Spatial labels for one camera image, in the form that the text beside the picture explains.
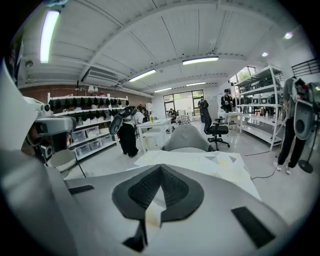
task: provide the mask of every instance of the chair backrest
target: chair backrest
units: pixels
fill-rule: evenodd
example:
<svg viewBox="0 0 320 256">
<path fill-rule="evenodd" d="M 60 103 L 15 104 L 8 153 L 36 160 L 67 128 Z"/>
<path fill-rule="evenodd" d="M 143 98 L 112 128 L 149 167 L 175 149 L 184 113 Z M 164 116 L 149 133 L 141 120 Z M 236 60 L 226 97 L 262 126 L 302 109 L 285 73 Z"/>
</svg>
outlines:
<svg viewBox="0 0 320 256">
<path fill-rule="evenodd" d="M 197 128 L 191 124 L 178 126 L 161 150 L 172 151 L 182 148 L 196 148 L 206 152 L 215 151 L 210 143 L 203 138 Z"/>
</svg>

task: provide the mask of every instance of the black office chair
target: black office chair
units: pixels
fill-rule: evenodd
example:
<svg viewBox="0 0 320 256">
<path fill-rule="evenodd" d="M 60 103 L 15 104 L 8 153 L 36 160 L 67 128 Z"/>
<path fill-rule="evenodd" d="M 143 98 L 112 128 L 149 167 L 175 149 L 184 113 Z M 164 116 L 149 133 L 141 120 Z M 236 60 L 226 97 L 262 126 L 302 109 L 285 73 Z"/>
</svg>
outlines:
<svg viewBox="0 0 320 256">
<path fill-rule="evenodd" d="M 218 142 L 222 143 L 222 144 L 227 144 L 228 148 L 230 148 L 230 144 L 228 142 L 223 141 L 222 138 L 218 138 L 221 137 L 222 134 L 228 134 L 229 133 L 229 129 L 227 126 L 225 126 L 222 123 L 222 120 L 224 120 L 225 118 L 217 118 L 215 119 L 217 122 L 212 122 L 211 117 L 209 115 L 209 112 L 206 111 L 206 113 L 203 113 L 203 117 L 204 117 L 204 133 L 207 135 L 213 135 L 213 138 L 208 138 L 208 142 L 215 143 L 215 149 L 217 151 L 219 151 L 218 148 Z"/>
</svg>

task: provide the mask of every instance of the air conditioner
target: air conditioner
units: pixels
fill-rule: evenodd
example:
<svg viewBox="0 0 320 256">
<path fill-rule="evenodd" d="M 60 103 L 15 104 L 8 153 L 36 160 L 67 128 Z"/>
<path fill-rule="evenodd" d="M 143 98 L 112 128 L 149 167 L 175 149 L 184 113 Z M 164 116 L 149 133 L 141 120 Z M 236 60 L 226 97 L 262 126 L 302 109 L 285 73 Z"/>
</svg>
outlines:
<svg viewBox="0 0 320 256">
<path fill-rule="evenodd" d="M 83 78 L 84 83 L 101 87 L 115 87 L 118 81 L 116 74 L 95 67 L 91 67 Z"/>
</svg>

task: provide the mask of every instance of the fluorescent light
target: fluorescent light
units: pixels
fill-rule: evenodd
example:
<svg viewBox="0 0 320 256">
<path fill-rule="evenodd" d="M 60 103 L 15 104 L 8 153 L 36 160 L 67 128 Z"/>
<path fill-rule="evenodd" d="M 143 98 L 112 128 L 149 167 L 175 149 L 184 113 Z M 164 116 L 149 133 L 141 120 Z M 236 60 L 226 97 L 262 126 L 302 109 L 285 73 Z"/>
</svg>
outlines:
<svg viewBox="0 0 320 256">
<path fill-rule="evenodd" d="M 182 64 L 183 65 L 188 65 L 188 64 L 199 63 L 199 62 L 214 62 L 214 61 L 217 61 L 217 60 L 219 60 L 218 56 L 204 57 L 204 58 L 194 58 L 194 59 L 183 60 Z"/>
<path fill-rule="evenodd" d="M 141 78 L 144 78 L 144 77 L 146 77 L 146 76 L 149 76 L 149 75 L 151 75 L 151 74 L 153 74 L 153 73 L 156 73 L 156 71 L 155 71 L 154 69 L 152 69 L 152 70 L 150 70 L 150 71 L 148 71 L 148 72 L 146 72 L 146 73 L 143 73 L 143 74 L 141 74 L 141 75 L 138 75 L 138 76 L 136 76 L 135 78 L 130 79 L 129 82 L 137 81 L 137 80 L 139 80 L 139 79 L 141 79 Z"/>
<path fill-rule="evenodd" d="M 154 92 L 155 93 L 159 93 L 159 92 L 163 92 L 163 91 L 166 91 L 166 90 L 171 90 L 172 88 L 169 87 L 169 88 L 165 88 L 165 89 L 161 89 L 161 90 L 155 90 Z"/>
<path fill-rule="evenodd" d="M 49 10 L 43 24 L 41 45 L 40 45 L 40 63 L 49 62 L 50 43 L 54 28 L 59 17 L 57 10 Z"/>
<path fill-rule="evenodd" d="M 195 83 L 189 83 L 186 86 L 197 86 L 197 85 L 204 85 L 206 82 L 195 82 Z"/>
<path fill-rule="evenodd" d="M 290 38 L 292 38 L 293 36 L 294 36 L 294 34 L 293 34 L 292 32 L 287 32 L 287 33 L 285 33 L 284 38 L 285 38 L 285 39 L 290 39 Z"/>
</svg>

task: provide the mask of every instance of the black pants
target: black pants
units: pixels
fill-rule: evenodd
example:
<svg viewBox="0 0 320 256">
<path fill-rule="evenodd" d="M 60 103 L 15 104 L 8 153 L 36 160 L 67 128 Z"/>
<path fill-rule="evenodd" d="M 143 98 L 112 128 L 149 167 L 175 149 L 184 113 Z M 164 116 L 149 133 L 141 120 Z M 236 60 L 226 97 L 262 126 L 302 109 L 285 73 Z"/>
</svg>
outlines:
<svg viewBox="0 0 320 256">
<path fill-rule="evenodd" d="M 124 123 L 119 129 L 120 145 L 124 154 L 129 157 L 137 154 L 135 128 L 128 123 Z"/>
<path fill-rule="evenodd" d="M 278 158 L 279 165 L 283 165 L 286 158 L 288 157 L 291 144 L 295 138 L 295 135 L 296 134 L 294 130 L 294 119 L 290 118 L 285 122 L 285 137 L 284 137 L 284 142 L 282 146 L 282 151 Z M 305 140 L 298 139 L 297 137 L 295 138 L 293 152 L 290 158 L 290 162 L 288 164 L 290 168 L 294 168 L 296 166 L 302 154 L 302 151 L 304 150 L 305 142 L 306 142 Z"/>
</svg>

